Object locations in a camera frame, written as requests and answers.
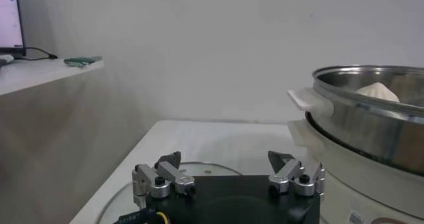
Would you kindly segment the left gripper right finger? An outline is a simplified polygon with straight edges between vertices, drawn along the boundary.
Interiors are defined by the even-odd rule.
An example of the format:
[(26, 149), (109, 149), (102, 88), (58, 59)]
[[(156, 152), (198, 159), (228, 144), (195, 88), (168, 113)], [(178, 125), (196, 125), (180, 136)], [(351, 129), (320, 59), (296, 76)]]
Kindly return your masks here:
[(269, 175), (271, 188), (278, 194), (289, 192), (292, 187), (295, 194), (303, 197), (322, 196), (325, 192), (325, 168), (322, 163), (302, 161), (291, 154), (275, 151), (268, 152), (268, 159), (274, 171)]

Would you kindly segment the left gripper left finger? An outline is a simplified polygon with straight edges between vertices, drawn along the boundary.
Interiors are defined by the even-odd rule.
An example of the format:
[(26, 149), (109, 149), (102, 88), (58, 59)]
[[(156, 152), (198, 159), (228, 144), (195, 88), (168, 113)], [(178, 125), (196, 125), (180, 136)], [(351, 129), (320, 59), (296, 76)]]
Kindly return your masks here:
[(172, 193), (192, 196), (195, 193), (195, 178), (180, 171), (181, 152), (161, 156), (153, 167), (137, 164), (132, 170), (133, 201), (140, 208), (146, 206), (148, 198), (163, 200)]

